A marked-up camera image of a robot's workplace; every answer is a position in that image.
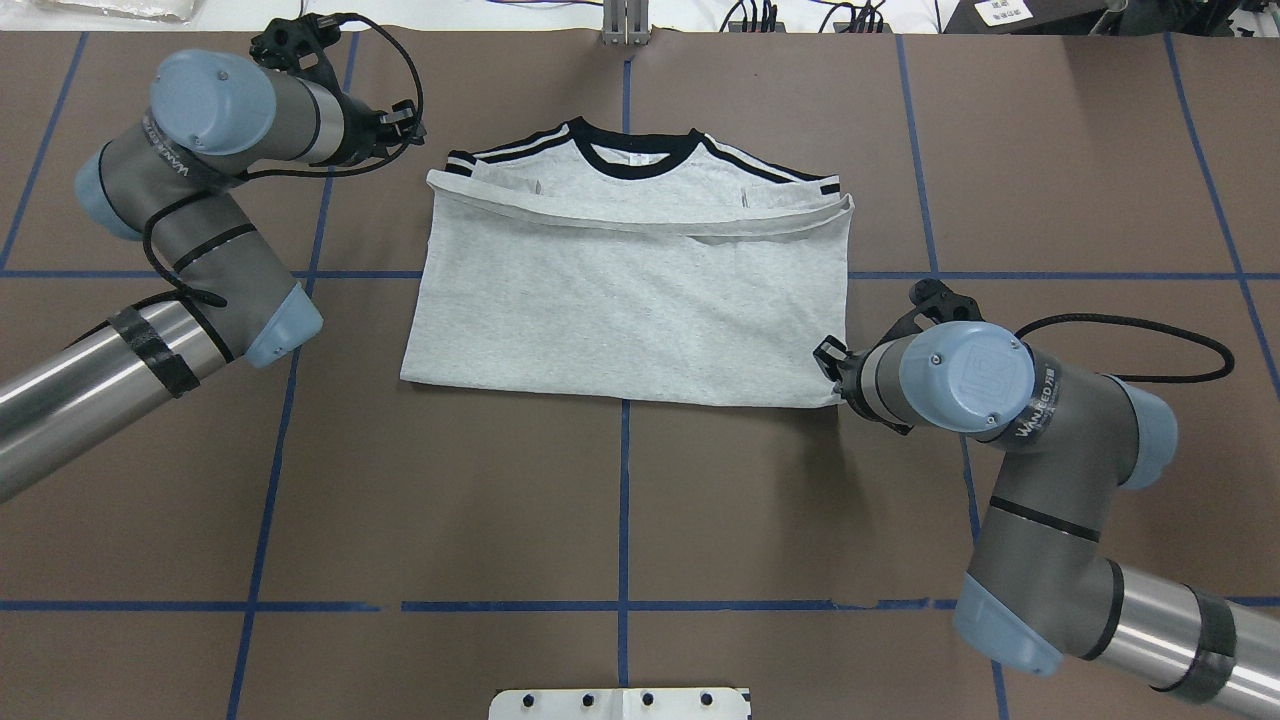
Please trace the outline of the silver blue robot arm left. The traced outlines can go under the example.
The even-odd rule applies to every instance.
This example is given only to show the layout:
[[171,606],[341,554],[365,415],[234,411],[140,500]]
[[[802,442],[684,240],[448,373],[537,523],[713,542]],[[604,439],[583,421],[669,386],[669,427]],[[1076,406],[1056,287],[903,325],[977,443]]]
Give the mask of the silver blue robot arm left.
[[76,177],[84,213],[137,242],[166,288],[3,384],[3,500],[224,366],[270,365],[320,332],[320,311],[233,188],[358,176],[422,136],[421,95],[372,110],[323,54],[302,69],[265,53],[168,56],[140,123]]

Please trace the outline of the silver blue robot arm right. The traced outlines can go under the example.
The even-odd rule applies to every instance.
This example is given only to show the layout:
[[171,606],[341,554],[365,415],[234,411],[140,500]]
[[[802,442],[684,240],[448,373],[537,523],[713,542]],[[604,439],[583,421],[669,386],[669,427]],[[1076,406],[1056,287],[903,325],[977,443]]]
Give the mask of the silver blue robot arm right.
[[1176,454],[1165,401],[988,322],[945,322],[860,352],[827,337],[814,357],[858,415],[1004,455],[955,607],[970,647],[1029,675],[1075,657],[1188,705],[1279,715],[1275,618],[1100,552],[1114,496],[1153,484]]

